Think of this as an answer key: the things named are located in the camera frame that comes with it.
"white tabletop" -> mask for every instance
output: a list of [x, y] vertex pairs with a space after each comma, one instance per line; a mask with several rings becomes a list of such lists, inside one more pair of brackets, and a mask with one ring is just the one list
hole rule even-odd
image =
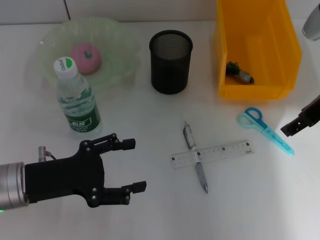
[[[128, 206], [89, 208], [80, 196], [45, 200], [0, 214], [3, 240], [311, 240], [320, 238], [320, 124], [285, 137], [280, 128], [320, 94], [320, 42], [307, 41], [294, 25], [303, 52], [295, 90], [272, 102], [217, 98], [212, 57], [213, 21], [126, 23], [142, 48], [134, 84], [97, 95], [103, 132], [136, 148], [102, 155], [105, 187], [146, 181]], [[35, 48], [55, 25], [0, 26], [0, 164], [38, 160], [45, 145], [57, 158], [72, 156], [72, 135], [55, 90], [37, 77]], [[189, 81], [176, 95], [150, 82], [149, 40], [175, 29], [193, 41]], [[295, 150], [289, 157], [238, 114], [259, 108], [264, 121]], [[254, 154], [203, 165], [209, 193], [193, 167], [173, 169], [170, 156], [187, 151], [187, 120], [199, 148], [249, 139]]]

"scissor blade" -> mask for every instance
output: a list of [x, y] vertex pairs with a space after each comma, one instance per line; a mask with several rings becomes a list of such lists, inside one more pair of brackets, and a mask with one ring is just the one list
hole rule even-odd
[[274, 144], [276, 144], [279, 148], [285, 151], [288, 155], [293, 156], [295, 151], [278, 135], [276, 134], [270, 127], [267, 127], [262, 133], [270, 139]]

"pink fruit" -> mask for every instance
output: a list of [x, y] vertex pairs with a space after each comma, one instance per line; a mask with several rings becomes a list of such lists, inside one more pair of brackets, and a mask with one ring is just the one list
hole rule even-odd
[[92, 74], [101, 64], [99, 50], [89, 43], [81, 43], [72, 49], [71, 57], [81, 74]]

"clear plastic ruler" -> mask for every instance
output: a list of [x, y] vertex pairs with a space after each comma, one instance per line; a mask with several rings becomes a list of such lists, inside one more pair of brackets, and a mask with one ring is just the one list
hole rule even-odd
[[[197, 150], [202, 163], [213, 162], [254, 153], [255, 150], [248, 140], [243, 140], [221, 146], [208, 147]], [[174, 169], [195, 164], [190, 151], [173, 154], [170, 161]]]

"yellow plastic bin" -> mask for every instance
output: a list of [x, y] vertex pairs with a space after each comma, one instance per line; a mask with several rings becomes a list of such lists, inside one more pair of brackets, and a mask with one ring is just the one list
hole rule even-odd
[[[216, 0], [214, 52], [218, 95], [227, 99], [277, 100], [295, 87], [302, 57], [285, 0]], [[253, 85], [226, 76], [238, 62]]]

